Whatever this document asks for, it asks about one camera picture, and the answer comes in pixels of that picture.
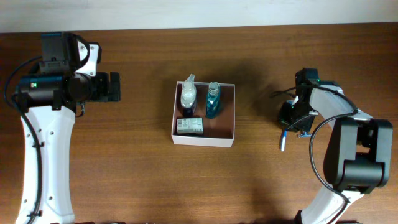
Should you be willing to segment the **blue razor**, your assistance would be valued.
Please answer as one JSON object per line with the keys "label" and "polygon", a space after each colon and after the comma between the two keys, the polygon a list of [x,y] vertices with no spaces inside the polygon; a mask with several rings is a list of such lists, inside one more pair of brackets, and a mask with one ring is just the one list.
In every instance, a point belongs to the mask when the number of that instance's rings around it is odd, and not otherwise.
{"label": "blue razor", "polygon": [[310,138],[312,136],[311,133],[308,133],[306,131],[302,131],[300,134],[298,134],[299,138]]}

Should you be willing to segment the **blue white toothbrush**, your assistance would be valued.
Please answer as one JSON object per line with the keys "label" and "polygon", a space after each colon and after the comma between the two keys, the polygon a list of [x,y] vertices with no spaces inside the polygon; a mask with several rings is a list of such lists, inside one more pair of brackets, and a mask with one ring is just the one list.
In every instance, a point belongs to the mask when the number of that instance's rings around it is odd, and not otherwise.
{"label": "blue white toothbrush", "polygon": [[281,152],[285,151],[286,138],[287,138],[287,130],[284,129],[282,131],[282,134],[281,134],[281,137],[280,137],[280,144],[279,144],[279,148],[280,148]]}

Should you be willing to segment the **blue mouthwash bottle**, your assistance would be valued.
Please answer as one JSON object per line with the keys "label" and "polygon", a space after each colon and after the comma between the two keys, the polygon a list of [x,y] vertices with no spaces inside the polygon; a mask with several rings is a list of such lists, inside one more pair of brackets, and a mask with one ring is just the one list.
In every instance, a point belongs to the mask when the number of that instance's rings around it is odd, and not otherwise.
{"label": "blue mouthwash bottle", "polygon": [[206,97],[206,117],[213,119],[217,116],[220,107],[221,86],[218,82],[211,82]]}

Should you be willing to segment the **green white soap box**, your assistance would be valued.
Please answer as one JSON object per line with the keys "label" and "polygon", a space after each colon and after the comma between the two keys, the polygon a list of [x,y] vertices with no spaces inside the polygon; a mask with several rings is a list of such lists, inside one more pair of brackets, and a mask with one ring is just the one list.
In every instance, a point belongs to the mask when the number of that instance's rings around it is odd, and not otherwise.
{"label": "green white soap box", "polygon": [[202,118],[182,118],[177,119],[178,134],[199,134],[204,133]]}

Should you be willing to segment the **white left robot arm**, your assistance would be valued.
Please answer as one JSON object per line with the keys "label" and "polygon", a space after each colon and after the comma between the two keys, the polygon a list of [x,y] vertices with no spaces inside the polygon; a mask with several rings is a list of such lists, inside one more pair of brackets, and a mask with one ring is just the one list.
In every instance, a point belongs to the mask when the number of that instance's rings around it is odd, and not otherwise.
{"label": "white left robot arm", "polygon": [[10,104],[25,141],[22,202],[16,223],[74,223],[70,142],[87,102],[119,102],[120,75],[99,72],[102,48],[71,32],[41,35],[42,54],[20,78]]}

